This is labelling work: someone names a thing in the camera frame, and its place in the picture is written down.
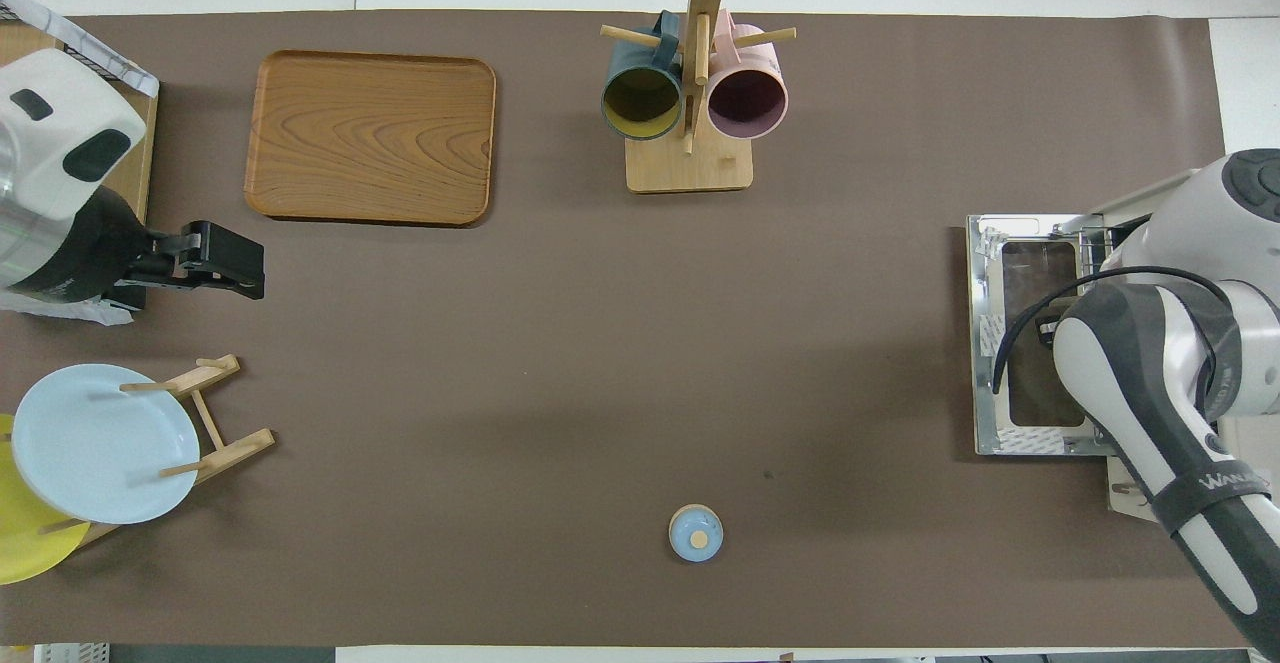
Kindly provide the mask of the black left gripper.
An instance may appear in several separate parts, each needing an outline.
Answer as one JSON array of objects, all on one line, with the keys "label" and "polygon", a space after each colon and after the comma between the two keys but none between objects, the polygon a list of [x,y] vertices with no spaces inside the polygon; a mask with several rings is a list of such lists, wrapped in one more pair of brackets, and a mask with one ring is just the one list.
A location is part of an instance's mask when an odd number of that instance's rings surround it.
[{"label": "black left gripper", "polygon": [[177,234],[146,230],[143,248],[108,291],[108,302],[128,311],[146,307],[147,291],[233,291],[248,300],[266,294],[265,250],[214,221],[196,220]]}]

